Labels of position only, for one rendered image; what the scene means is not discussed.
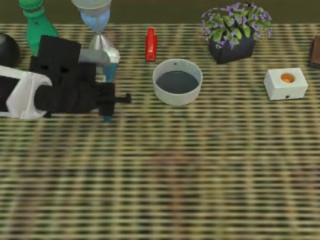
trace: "black flower pot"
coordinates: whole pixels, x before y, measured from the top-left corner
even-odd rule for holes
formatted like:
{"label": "black flower pot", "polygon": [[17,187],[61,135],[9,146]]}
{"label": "black flower pot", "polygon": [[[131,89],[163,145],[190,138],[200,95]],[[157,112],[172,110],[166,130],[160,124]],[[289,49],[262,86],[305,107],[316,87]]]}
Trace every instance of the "black flower pot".
{"label": "black flower pot", "polygon": [[216,48],[216,43],[210,39],[209,51],[217,64],[226,64],[240,59],[250,58],[254,53],[256,41],[253,34],[246,37],[244,34],[239,40],[239,44],[235,45],[232,49],[228,42],[222,48]]}

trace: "tissue box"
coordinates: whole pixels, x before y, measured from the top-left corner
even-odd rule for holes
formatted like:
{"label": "tissue box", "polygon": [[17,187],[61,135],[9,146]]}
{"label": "tissue box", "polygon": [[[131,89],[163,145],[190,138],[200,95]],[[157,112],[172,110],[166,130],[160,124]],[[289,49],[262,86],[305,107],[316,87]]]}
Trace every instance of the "tissue box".
{"label": "tissue box", "polygon": [[308,89],[308,83],[299,67],[269,69],[263,83],[270,101],[302,99]]}

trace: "red bottle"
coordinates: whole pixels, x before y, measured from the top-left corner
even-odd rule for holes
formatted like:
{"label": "red bottle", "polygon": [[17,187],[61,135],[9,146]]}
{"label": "red bottle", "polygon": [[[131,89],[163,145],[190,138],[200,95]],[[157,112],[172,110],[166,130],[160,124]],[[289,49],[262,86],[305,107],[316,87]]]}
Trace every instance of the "red bottle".
{"label": "red bottle", "polygon": [[158,37],[155,35],[155,29],[153,27],[149,27],[145,37],[145,60],[147,62],[153,62],[156,60],[157,43]]}

